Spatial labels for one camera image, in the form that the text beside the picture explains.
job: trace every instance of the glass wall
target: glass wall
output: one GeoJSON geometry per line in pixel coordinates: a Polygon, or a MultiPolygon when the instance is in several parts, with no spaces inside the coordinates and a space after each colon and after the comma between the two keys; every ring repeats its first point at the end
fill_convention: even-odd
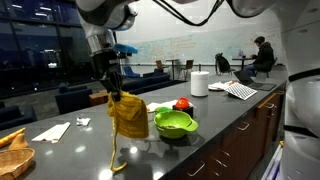
{"type": "Polygon", "coordinates": [[[0,99],[94,80],[74,2],[0,0],[0,99]]]}

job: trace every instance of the paper towel roll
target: paper towel roll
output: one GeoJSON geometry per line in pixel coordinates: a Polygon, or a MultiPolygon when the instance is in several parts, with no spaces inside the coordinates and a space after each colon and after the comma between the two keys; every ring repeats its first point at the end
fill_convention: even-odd
{"type": "Polygon", "coordinates": [[[209,72],[196,71],[191,73],[191,95],[208,95],[209,72]]]}

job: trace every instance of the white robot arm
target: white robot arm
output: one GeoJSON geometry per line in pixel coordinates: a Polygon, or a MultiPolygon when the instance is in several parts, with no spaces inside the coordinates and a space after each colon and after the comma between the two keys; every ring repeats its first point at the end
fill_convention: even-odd
{"type": "MultiPolygon", "coordinates": [[[[197,0],[172,1],[186,4],[197,0]]],[[[308,19],[308,17],[300,17],[307,3],[315,7],[320,6],[320,3],[318,0],[285,1],[282,0],[279,3],[280,7],[276,10],[282,23],[282,29],[285,31],[282,34],[282,41],[288,57],[286,65],[290,81],[286,98],[286,145],[281,162],[281,179],[318,179],[320,177],[320,60],[314,55],[312,57],[316,58],[309,61],[313,66],[304,65],[304,61],[298,58],[297,52],[303,54],[304,48],[309,46],[302,41],[312,41],[313,46],[316,46],[313,47],[314,51],[309,52],[316,54],[320,50],[316,45],[320,36],[318,28],[320,26],[312,26],[312,29],[310,25],[313,31],[308,37],[293,36],[288,33],[285,26],[290,24],[286,18],[291,18],[293,23],[300,19],[308,19]]],[[[118,62],[115,60],[113,50],[115,44],[113,31],[127,30],[133,25],[137,13],[128,6],[132,2],[134,0],[76,0],[90,54],[94,58],[107,62],[105,73],[106,82],[109,85],[107,90],[114,93],[116,100],[119,99],[117,95],[121,89],[122,79],[115,70],[118,62]]],[[[223,0],[217,0],[217,4],[221,5],[222,2],[223,0]]],[[[227,2],[237,16],[250,18],[271,7],[276,0],[227,0],[227,2]]]]}

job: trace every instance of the green colander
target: green colander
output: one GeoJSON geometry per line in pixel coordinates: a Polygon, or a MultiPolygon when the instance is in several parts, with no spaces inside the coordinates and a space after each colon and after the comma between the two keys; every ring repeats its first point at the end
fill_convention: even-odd
{"type": "Polygon", "coordinates": [[[154,123],[159,134],[170,139],[180,138],[198,128],[198,123],[189,114],[176,110],[158,113],[154,123]]]}

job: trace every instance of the black cable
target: black cable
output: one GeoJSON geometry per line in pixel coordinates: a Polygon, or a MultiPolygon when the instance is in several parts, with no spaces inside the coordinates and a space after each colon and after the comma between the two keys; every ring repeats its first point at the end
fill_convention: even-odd
{"type": "Polygon", "coordinates": [[[221,4],[223,3],[224,0],[217,0],[216,3],[214,4],[214,6],[212,7],[212,10],[211,10],[209,16],[200,23],[193,23],[193,22],[189,21],[186,17],[184,17],[182,14],[180,14],[175,8],[173,8],[170,4],[168,4],[164,0],[160,0],[161,3],[163,3],[164,5],[161,4],[158,0],[153,0],[153,1],[155,3],[157,3],[160,7],[165,9],[167,12],[172,14],[174,17],[176,17],[177,19],[180,19],[182,22],[184,22],[188,25],[191,25],[191,26],[203,26],[204,24],[206,24],[208,22],[208,20],[213,15],[213,13],[216,12],[216,10],[221,6],[221,4]]]}

